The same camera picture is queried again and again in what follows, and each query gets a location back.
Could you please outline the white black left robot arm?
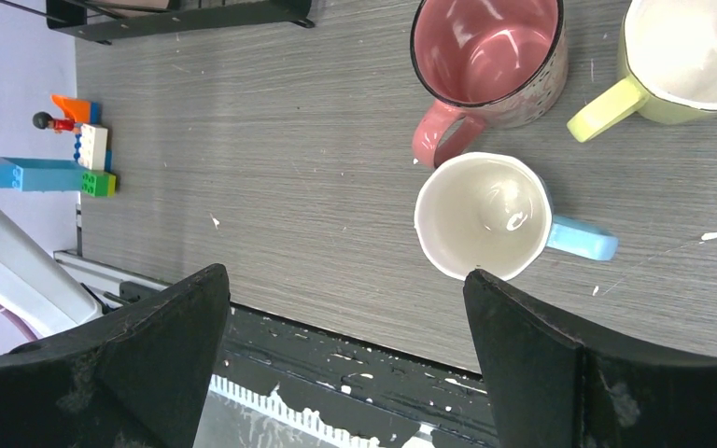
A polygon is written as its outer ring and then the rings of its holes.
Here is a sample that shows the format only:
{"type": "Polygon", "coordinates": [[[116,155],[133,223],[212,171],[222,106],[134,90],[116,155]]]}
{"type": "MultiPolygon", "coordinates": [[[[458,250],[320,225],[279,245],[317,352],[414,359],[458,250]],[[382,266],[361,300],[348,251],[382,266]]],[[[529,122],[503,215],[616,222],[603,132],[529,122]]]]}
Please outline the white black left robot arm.
{"type": "Polygon", "coordinates": [[[0,305],[47,337],[104,315],[104,306],[0,209],[0,305]]]}

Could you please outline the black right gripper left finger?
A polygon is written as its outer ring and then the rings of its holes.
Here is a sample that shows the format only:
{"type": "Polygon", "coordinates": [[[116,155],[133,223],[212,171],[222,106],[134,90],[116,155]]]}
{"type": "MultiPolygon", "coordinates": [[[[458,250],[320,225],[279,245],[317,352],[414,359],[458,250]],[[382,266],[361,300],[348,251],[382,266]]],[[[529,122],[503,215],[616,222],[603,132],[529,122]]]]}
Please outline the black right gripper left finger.
{"type": "Polygon", "coordinates": [[[0,447],[190,447],[230,314],[210,265],[0,355],[0,447]]]}

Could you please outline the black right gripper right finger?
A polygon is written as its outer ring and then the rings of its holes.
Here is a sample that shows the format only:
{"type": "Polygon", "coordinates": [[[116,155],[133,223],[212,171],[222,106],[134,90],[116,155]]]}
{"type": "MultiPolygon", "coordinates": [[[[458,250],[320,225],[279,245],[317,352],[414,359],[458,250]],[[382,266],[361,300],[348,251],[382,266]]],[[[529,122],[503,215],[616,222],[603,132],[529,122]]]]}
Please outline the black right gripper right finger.
{"type": "Polygon", "coordinates": [[[624,335],[483,270],[463,297],[503,447],[717,447],[717,357],[624,335]]]}

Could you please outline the light blue cup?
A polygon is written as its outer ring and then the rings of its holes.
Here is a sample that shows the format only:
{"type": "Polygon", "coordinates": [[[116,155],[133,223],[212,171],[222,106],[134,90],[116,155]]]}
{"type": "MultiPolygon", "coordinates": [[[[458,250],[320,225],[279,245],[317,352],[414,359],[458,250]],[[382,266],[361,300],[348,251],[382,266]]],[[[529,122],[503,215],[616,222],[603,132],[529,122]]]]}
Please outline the light blue cup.
{"type": "Polygon", "coordinates": [[[609,261],[619,240],[609,231],[555,213],[543,180],[511,156],[472,152],[443,163],[415,202],[420,247],[458,280],[482,269],[509,281],[546,248],[609,261]]]}

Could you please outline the large pink mug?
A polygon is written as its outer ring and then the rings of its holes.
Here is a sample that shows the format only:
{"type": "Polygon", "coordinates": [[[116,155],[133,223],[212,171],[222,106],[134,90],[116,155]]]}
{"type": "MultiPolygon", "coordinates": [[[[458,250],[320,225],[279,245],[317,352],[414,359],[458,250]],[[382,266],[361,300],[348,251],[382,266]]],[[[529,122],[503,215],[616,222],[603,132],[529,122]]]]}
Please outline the large pink mug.
{"type": "Polygon", "coordinates": [[[561,0],[426,0],[410,36],[416,77],[434,102],[413,134],[413,157],[437,168],[487,128],[540,118],[569,73],[561,0]]]}

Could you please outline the light green mug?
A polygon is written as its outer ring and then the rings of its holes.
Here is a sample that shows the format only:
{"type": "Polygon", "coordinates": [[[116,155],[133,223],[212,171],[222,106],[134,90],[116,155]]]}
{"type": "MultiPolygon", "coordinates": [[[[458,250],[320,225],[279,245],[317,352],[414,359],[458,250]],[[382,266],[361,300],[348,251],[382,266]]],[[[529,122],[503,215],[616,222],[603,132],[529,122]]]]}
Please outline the light green mug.
{"type": "Polygon", "coordinates": [[[633,1],[618,81],[567,123],[586,142],[633,113],[663,124],[717,115],[717,1],[633,1]]]}

